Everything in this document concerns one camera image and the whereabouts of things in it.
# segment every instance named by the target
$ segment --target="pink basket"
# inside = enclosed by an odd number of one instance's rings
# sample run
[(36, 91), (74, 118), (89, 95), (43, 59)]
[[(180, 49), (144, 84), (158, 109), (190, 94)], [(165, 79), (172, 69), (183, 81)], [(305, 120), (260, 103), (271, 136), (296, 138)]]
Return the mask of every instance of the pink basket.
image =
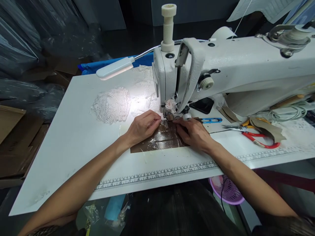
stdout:
[(209, 183), (211, 184), (214, 193), (221, 199), (222, 192), (222, 200), (230, 205), (239, 205), (245, 200), (235, 184), (226, 175), (211, 177), (209, 178)]

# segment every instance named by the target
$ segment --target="red handle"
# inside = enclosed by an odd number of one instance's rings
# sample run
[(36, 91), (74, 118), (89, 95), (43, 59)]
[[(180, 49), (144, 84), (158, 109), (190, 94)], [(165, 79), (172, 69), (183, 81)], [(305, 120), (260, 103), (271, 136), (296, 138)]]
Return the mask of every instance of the red handle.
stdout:
[(250, 136), (254, 136), (254, 137), (266, 137), (266, 135), (264, 134), (255, 134), (255, 133), (250, 133), (250, 132), (246, 132), (247, 134), (249, 134)]
[[(265, 144), (262, 144), (261, 142), (257, 141), (256, 139), (254, 139), (252, 136), (254, 135), (251, 135), (252, 133), (246, 133), (246, 132), (243, 132), (242, 135), (244, 135), (245, 137), (247, 137), (249, 140), (251, 140), (254, 144), (262, 147), (262, 148), (269, 148), (269, 149), (274, 149), (274, 148), (277, 148), (279, 147), (280, 143), (274, 143), (273, 145), (271, 146), (268, 146), (268, 145), (265, 145)], [(255, 135), (256, 137), (265, 137), (265, 135), (263, 134), (260, 134), (262, 136), (257, 136)]]

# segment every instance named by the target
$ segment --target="cardboard box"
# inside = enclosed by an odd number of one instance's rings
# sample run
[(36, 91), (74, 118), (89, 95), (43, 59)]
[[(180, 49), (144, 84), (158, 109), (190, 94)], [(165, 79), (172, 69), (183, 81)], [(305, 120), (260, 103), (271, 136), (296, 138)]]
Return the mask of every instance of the cardboard box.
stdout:
[(0, 122), (0, 188), (21, 185), (48, 125), (24, 110), (5, 106), (0, 106)]
[(19, 80), (25, 82), (45, 80), (47, 83), (59, 84), (67, 89), (72, 77), (80, 74), (78, 65), (81, 61), (79, 59), (50, 56), (46, 57), (46, 62), (46, 68), (38, 67), (28, 70)]

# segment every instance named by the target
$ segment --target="black phone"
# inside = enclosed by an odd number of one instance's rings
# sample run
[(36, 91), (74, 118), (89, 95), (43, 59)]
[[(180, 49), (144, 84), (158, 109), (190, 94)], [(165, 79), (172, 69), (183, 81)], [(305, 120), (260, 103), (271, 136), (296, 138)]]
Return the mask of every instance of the black phone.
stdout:
[(199, 101), (189, 104), (189, 106), (197, 111), (200, 111), (206, 115), (208, 115), (212, 109), (214, 101), (211, 98), (203, 98)]

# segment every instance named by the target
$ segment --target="table surface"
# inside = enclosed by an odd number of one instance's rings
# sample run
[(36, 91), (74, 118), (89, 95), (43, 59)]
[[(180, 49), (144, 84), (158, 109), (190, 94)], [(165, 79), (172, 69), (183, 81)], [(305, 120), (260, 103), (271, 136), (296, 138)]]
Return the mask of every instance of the table surface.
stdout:
[[(107, 81), (101, 81), (95, 74), (72, 78), (10, 215), (38, 210), (44, 201), (68, 178), (128, 129), (134, 118), (130, 114), (125, 122), (104, 124), (91, 115), (90, 107), (99, 92), (104, 92), (117, 86), (130, 88), (131, 97), (137, 96), (141, 91), (133, 90), (132, 86), (134, 81), (141, 76), (139, 73), (126, 71)], [(194, 117), (223, 118), (222, 123), (205, 124), (204, 126), (210, 133), (213, 133), (211, 136), (233, 155), (238, 156), (265, 151), (265, 149), (254, 145), (237, 131), (221, 132), (225, 130), (222, 128), (223, 124), (230, 125), (231, 123), (216, 109), (212, 109), (209, 115), (194, 109), (191, 109), (190, 112)], [(283, 141), (280, 147), (290, 148), (298, 144), (299, 147), (303, 146), (307, 149), (306, 152), (302, 148), (299, 149), (301, 152), (304, 152), (303, 155), (298, 152), (291, 154), (285, 154), (284, 152), (284, 154), (277, 157), (248, 161), (246, 165), (250, 168), (259, 168), (314, 157), (315, 150), (312, 148), (315, 147), (315, 144), (311, 143), (310, 140), (313, 140), (311, 137), (315, 134), (315, 129), (312, 126), (308, 127), (307, 124), (299, 122), (290, 123), (289, 126), (291, 126), (291, 129), (283, 126), (288, 140)], [(178, 147), (147, 153), (130, 153), (130, 150), (128, 150), (112, 165), (103, 179), (208, 160), (211, 160), (209, 156), (190, 147)], [(132, 185), (125, 188), (95, 192), (90, 199), (100, 199), (220, 174), (222, 174), (222, 171), (215, 169), (190, 176), (180, 176), (143, 185)]]

